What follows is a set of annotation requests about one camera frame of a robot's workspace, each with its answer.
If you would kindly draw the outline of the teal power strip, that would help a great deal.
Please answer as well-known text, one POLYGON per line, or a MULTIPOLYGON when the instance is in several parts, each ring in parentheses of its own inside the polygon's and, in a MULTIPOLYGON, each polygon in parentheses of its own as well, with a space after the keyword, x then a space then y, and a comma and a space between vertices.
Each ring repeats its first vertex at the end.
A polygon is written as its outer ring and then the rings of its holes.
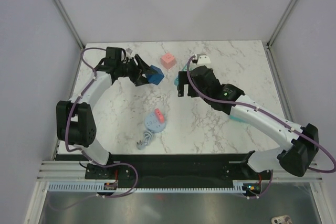
POLYGON ((179 83, 179 77, 177 76, 174 80, 174 85, 175 86, 178 86, 178 83, 179 83))

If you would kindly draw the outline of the blue cube socket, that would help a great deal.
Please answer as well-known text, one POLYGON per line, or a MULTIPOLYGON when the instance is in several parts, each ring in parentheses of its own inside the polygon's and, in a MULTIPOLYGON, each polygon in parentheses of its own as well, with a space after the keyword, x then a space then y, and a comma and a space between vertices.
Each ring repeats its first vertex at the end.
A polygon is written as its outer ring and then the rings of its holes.
POLYGON ((150 68, 155 70, 155 74, 146 74, 146 78, 149 83, 158 85, 163 79, 164 79, 164 74, 162 70, 159 67, 156 67, 154 65, 150 65, 150 68))

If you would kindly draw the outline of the pink cube socket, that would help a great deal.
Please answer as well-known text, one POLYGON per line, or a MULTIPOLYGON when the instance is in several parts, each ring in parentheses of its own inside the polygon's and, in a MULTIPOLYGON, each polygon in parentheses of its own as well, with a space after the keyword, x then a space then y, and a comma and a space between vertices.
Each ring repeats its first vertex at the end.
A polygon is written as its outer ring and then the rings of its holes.
POLYGON ((176 59, 171 53, 166 53, 160 58, 161 65, 165 69, 171 69, 176 65, 176 59))

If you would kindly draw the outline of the pink plug adapter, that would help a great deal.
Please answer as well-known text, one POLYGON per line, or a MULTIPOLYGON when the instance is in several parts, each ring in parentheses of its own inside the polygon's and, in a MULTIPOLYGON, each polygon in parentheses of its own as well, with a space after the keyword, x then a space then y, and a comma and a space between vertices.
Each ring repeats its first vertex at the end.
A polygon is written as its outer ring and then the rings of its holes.
POLYGON ((161 124, 163 124, 163 123, 165 122, 164 116, 163 116, 163 114, 161 113, 161 111, 160 111, 158 108, 156 108, 156 109, 154 110, 154 114, 155 114, 157 120, 158 120, 161 124))

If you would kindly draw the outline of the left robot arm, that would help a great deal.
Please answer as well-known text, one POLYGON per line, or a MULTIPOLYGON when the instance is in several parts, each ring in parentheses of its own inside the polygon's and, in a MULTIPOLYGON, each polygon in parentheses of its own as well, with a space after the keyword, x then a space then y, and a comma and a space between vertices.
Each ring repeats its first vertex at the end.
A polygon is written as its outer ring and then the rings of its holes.
POLYGON ((149 84, 148 75, 157 74, 139 55, 131 57, 120 47, 107 47, 102 51, 105 56, 93 67, 83 56, 80 60, 92 70, 92 75, 78 94, 56 105, 57 138, 63 141, 69 153, 80 151, 90 162, 97 165, 97 173, 103 178, 111 178, 115 165, 111 154, 97 140, 97 127, 93 108, 101 96, 119 79, 129 78, 136 86, 149 84))

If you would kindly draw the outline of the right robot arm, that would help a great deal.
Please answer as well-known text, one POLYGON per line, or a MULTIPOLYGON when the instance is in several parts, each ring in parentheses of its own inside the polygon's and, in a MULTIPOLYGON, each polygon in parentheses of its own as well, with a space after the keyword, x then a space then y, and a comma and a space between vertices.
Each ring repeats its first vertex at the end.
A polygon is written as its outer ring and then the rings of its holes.
POLYGON ((302 177, 319 148, 318 129, 307 124, 301 126, 259 106, 243 90, 232 84, 221 84, 211 68, 199 66, 194 70, 180 71, 178 96, 184 95, 188 86, 189 97, 201 97, 214 110, 250 124, 278 144, 267 151, 250 151, 241 162, 240 172, 248 179, 266 170, 282 168, 302 177))

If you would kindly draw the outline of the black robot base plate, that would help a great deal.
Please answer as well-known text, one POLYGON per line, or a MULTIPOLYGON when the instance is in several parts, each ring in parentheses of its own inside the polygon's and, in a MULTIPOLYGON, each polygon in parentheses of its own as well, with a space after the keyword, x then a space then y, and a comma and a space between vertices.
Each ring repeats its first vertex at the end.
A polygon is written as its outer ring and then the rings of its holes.
POLYGON ((85 179, 117 179, 123 186, 227 186, 234 180, 266 181, 243 165, 245 154, 120 154, 111 157, 112 168, 87 165, 85 179))

